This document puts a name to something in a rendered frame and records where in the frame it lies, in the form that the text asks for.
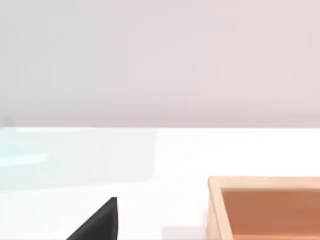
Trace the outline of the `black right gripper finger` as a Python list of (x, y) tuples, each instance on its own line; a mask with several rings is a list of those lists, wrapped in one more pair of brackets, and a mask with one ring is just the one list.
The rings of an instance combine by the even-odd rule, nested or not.
[(118, 199), (111, 197), (66, 240), (118, 240)]

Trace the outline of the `shallow salmon-coloured box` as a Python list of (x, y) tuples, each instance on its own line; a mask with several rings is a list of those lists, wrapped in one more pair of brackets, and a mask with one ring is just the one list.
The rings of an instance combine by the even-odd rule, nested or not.
[(207, 240), (320, 240), (320, 176), (210, 176)]

